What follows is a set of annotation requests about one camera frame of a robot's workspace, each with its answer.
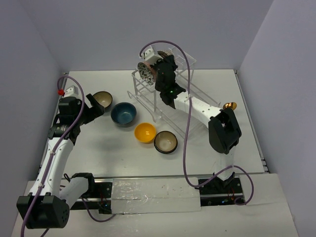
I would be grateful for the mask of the red patterned white bowl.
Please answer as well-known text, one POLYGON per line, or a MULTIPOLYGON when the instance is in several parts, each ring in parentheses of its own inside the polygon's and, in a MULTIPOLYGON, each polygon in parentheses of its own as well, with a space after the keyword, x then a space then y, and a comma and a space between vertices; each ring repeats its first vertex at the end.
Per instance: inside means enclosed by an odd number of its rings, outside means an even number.
POLYGON ((159 50, 158 55, 160 55, 162 58, 165 58, 167 56, 173 55, 173 53, 170 50, 159 50))

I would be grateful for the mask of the pink patterned bowl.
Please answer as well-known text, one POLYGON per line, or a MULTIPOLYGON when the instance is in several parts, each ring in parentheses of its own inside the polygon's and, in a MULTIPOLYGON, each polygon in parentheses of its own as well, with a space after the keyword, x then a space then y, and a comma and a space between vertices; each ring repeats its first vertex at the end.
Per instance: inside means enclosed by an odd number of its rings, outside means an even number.
POLYGON ((144 64, 149 68, 151 74, 153 75, 153 81, 156 82, 156 79, 157 79, 156 70, 148 62, 144 62, 144 64))

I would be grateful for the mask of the leaf patterned bowl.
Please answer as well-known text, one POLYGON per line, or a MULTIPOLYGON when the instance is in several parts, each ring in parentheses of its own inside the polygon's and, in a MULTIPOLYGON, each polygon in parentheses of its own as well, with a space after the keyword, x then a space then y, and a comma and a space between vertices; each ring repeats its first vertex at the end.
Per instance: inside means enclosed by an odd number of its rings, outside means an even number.
POLYGON ((154 76, 150 70, 150 66, 145 62, 139 62, 137 65, 140 78, 146 82, 149 86, 154 84, 154 76))

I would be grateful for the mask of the yellow bowl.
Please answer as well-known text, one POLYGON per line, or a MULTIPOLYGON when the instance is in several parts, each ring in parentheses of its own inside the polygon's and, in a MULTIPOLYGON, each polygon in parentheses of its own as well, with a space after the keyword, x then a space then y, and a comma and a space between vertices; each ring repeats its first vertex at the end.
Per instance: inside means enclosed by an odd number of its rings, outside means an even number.
POLYGON ((134 129, 134 136, 141 143, 151 143, 156 136, 156 128, 151 123, 140 123, 134 129))

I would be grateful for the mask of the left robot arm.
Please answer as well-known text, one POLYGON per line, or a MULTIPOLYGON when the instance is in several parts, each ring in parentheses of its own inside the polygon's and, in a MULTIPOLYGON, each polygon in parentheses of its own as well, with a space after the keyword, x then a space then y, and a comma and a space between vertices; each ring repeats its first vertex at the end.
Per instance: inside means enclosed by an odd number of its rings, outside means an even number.
POLYGON ((91 94, 86 99, 90 106, 72 95, 59 100, 59 113, 49 130, 47 151, 38 177, 29 193, 17 200, 16 206, 23 218, 22 229, 64 228, 77 199, 96 192, 92 173, 76 173, 65 188, 60 188, 80 127, 104 114, 104 107, 91 94))

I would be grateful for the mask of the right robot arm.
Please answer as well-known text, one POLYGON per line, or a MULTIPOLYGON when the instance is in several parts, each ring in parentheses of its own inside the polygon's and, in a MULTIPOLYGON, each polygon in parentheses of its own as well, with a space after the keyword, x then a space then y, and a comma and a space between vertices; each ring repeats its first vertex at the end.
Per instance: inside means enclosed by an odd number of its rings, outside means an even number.
POLYGON ((208 128, 209 143, 219 154, 213 174, 214 187, 220 193, 227 192, 235 177, 233 170, 235 146, 242 135, 239 123, 230 107, 224 109, 211 106, 194 97, 188 89, 175 80, 177 65, 174 56, 162 53, 151 68, 156 72, 155 89, 164 104, 188 114, 185 142, 187 142, 191 117, 198 119, 208 128))

